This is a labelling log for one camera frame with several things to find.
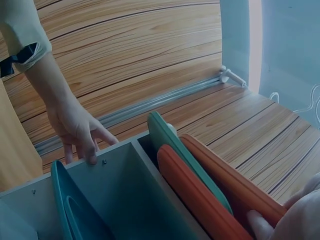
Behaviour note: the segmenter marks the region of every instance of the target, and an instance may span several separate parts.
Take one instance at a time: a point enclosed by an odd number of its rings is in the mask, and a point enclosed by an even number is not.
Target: white cable
[[[311,93],[310,93],[310,105],[307,107],[307,108],[303,108],[303,109],[298,109],[298,110],[295,110],[293,111],[294,113],[298,114],[298,113],[305,113],[305,112],[308,112],[310,110],[312,110],[315,106],[315,119],[317,121],[317,124],[318,124],[318,129],[320,130],[320,116],[319,116],[319,107],[320,107],[320,96],[317,98],[317,100],[314,100],[315,98],[315,91],[317,88],[320,88],[320,84],[316,84],[312,87],[311,89]],[[276,102],[279,103],[279,100],[280,100],[280,96],[279,96],[279,93],[278,92],[273,92],[271,93],[270,95],[270,99],[272,100],[273,97],[277,97],[276,99]]]
[[[311,94],[310,94],[310,97],[311,97],[311,100],[310,100],[310,105],[307,107],[307,108],[304,108],[304,109],[299,109],[299,110],[295,110],[293,111],[294,113],[303,113],[303,112],[307,112],[307,111],[310,111],[313,107],[314,107],[314,104],[315,104],[315,101],[314,101],[314,96],[315,96],[315,91],[317,88],[320,87],[320,84],[316,84],[312,87],[311,89]]]
[[[315,102],[315,117],[318,121],[318,129],[320,130],[320,117],[319,117],[319,106],[320,105],[320,96],[317,99],[317,101]]]
[[[270,94],[270,97],[269,97],[269,98],[272,100],[272,99],[274,98],[274,96],[276,96],[275,102],[278,104],[279,101],[280,101],[279,93],[275,91],[275,92],[273,92],[273,93]]]

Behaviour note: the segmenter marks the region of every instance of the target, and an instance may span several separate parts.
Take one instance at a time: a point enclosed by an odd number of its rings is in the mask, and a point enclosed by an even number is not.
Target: gray sleeve
[[[52,51],[33,0],[0,0],[0,31],[9,55],[16,55],[24,47],[37,43],[32,57],[15,64],[20,72],[28,70]]]

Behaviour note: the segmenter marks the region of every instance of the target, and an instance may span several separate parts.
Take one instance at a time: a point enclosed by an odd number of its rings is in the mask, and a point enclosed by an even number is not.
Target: wooden wall
[[[94,117],[210,78],[222,64],[219,0],[34,1],[62,73]],[[24,74],[3,83],[32,143],[53,136]]]

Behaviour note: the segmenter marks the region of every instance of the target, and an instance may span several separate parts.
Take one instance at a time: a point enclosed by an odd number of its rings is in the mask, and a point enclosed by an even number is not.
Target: orange plastic plate
[[[163,177],[211,238],[253,239],[169,145],[159,149],[157,159]]]
[[[256,210],[275,227],[287,210],[246,179],[236,169],[194,137],[184,134],[180,140],[197,159],[230,202],[234,217],[248,230],[246,213]]]

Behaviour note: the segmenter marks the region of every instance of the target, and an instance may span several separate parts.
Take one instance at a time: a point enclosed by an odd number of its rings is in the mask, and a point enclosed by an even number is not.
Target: teal plate
[[[65,240],[115,239],[61,162],[52,163],[51,179]]]
[[[198,161],[188,151],[180,139],[171,131],[166,121],[161,115],[154,111],[148,115],[147,119],[150,138],[153,146],[158,151],[159,148],[167,144],[179,155],[179,157],[189,166],[189,168],[198,176],[198,178],[206,185],[218,201],[231,213],[232,209],[227,198],[218,188],[215,182],[210,178]]]

